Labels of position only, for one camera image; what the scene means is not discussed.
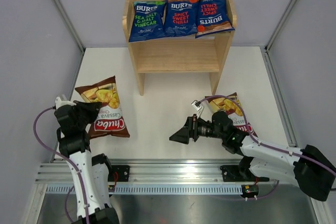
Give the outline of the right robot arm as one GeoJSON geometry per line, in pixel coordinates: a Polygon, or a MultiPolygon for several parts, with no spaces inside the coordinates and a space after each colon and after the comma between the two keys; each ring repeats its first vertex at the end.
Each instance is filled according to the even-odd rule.
{"type": "Polygon", "coordinates": [[[244,180],[264,177],[287,182],[318,201],[326,201],[332,190],[335,167],[312,145],[297,148],[254,139],[235,127],[224,111],[215,112],[210,121],[189,116],[169,140],[188,144],[199,137],[220,139],[226,151],[242,156],[238,173],[244,180]]]}

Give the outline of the large blue Burts chilli bag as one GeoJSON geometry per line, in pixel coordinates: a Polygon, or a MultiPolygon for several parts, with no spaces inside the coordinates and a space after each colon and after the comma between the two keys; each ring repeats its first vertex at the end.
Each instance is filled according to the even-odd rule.
{"type": "Polygon", "coordinates": [[[200,0],[197,11],[195,38],[234,31],[227,14],[226,0],[200,0]]]}

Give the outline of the Chuba cassava chips bag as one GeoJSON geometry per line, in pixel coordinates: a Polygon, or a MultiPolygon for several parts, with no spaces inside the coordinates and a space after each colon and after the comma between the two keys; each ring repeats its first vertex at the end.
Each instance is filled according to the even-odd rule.
{"type": "Polygon", "coordinates": [[[76,87],[75,91],[85,102],[102,103],[97,118],[90,125],[91,138],[107,135],[130,137],[121,109],[115,76],[89,86],[76,87]]]}
{"type": "Polygon", "coordinates": [[[208,100],[208,105],[213,113],[220,110],[225,111],[236,128],[244,132],[248,132],[247,129],[249,129],[255,138],[258,137],[250,122],[245,122],[242,110],[232,101],[225,98],[212,98],[208,100]]]}

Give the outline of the small blue Burts chilli bag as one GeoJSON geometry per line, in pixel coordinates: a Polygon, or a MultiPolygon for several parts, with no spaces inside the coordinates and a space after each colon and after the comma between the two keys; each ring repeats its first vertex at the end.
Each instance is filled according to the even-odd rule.
{"type": "Polygon", "coordinates": [[[183,37],[197,33],[199,0],[165,0],[164,32],[167,37],[183,37]]]}

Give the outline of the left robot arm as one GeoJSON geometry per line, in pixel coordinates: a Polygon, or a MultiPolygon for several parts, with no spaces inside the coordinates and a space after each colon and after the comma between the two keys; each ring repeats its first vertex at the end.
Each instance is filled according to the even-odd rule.
{"type": "Polygon", "coordinates": [[[108,191],[113,167],[104,154],[92,156],[86,130],[97,118],[102,103],[71,102],[56,97],[55,106],[54,115],[60,125],[59,156],[70,168],[76,192],[76,223],[119,223],[108,191]]]}

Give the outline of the Burts sea salt vinegar bag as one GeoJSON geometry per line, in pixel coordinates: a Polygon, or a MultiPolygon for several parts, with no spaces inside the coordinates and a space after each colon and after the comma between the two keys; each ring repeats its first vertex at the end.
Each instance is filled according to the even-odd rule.
{"type": "Polygon", "coordinates": [[[165,1],[137,1],[133,3],[134,19],[129,42],[166,37],[163,27],[165,1]]]}

